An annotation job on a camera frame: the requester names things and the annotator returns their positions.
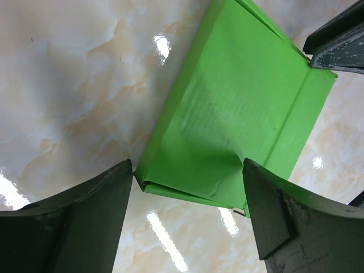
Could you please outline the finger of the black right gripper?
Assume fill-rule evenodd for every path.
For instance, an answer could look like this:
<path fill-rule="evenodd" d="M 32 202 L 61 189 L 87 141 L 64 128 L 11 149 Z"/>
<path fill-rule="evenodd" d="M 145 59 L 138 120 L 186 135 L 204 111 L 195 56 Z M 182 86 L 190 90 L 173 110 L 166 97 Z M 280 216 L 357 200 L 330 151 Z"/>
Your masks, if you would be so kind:
<path fill-rule="evenodd" d="M 320 46 L 359 26 L 361 23 L 363 23 L 363 0 L 357 1 L 311 33 L 306 38 L 303 52 L 313 54 Z"/>
<path fill-rule="evenodd" d="M 315 50 L 312 68 L 363 74 L 363 24 Z"/>

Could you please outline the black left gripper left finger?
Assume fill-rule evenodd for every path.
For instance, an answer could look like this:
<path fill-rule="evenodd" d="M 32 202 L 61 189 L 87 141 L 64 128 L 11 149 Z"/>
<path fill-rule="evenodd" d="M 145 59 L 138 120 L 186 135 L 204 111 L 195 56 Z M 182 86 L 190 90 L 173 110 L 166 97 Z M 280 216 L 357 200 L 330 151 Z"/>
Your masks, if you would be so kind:
<path fill-rule="evenodd" d="M 125 160 L 15 211 L 1 212 L 2 272 L 112 272 L 133 182 Z"/>

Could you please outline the green paper box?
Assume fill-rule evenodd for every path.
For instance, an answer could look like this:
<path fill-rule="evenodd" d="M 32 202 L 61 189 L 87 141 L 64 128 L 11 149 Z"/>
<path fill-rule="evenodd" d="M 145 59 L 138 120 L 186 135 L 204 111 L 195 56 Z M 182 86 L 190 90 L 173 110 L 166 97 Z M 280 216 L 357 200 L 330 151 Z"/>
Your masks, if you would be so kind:
<path fill-rule="evenodd" d="M 252 1 L 211 1 L 135 170 L 142 191 L 248 211 L 243 161 L 287 179 L 336 80 Z"/>

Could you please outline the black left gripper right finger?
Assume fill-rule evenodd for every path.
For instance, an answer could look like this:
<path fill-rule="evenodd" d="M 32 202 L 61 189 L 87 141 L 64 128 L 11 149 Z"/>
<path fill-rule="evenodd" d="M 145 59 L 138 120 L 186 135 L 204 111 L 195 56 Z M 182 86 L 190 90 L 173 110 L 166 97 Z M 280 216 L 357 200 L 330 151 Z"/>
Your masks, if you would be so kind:
<path fill-rule="evenodd" d="M 363 272 L 363 194 L 342 204 L 248 158 L 242 173 L 267 272 Z"/>

